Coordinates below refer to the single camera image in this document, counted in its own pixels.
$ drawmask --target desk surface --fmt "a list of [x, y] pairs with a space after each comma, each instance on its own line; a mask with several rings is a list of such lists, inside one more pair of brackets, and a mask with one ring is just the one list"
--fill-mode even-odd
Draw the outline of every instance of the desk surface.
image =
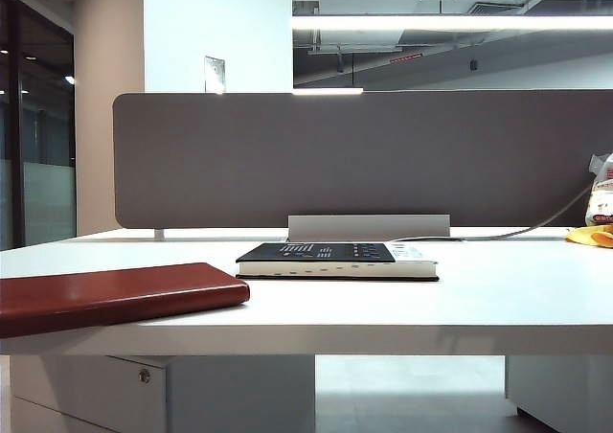
[[[208, 262], [235, 274], [254, 238], [284, 235], [176, 230], [154, 241], [150, 230], [118, 230], [7, 251], [0, 268], [12, 277]], [[244, 306], [5, 339], [0, 353], [613, 353], [613, 251], [561, 238], [419, 247], [439, 261], [439, 282], [251, 281]]]

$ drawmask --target brown leather notebook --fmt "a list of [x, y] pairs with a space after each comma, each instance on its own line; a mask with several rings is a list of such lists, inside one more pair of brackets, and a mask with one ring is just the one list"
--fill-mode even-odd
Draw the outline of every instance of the brown leather notebook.
[[0, 280], [0, 338], [235, 306], [249, 286], [207, 263]]

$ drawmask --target drawer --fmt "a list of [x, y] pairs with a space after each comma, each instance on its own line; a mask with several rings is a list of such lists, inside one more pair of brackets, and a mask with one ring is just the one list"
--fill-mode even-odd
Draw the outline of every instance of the drawer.
[[167, 431], [163, 368], [108, 356], [12, 356], [11, 392], [122, 433]]
[[60, 414], [58, 411], [39, 406], [33, 402], [13, 398], [11, 401], [11, 433], [113, 433], [96, 426]]

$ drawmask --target gray floor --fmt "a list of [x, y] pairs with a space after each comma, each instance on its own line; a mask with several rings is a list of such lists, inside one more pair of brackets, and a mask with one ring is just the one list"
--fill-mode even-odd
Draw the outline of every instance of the gray floor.
[[[502, 356], [318, 356], [318, 433], [554, 433], [515, 415]], [[10, 433], [0, 356], [0, 433]]]
[[10, 433], [9, 357], [0, 356], [0, 433]]

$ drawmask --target light fixture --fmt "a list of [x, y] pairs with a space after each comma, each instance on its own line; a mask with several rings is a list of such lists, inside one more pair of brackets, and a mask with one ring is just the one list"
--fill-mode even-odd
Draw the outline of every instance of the light fixture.
[[292, 93], [300, 96], [313, 95], [359, 95], [364, 88], [294, 88]]
[[374, 31], [420, 30], [485, 32], [505, 30], [613, 30], [613, 16], [477, 16], [463, 14], [313, 15], [292, 16], [296, 30]]

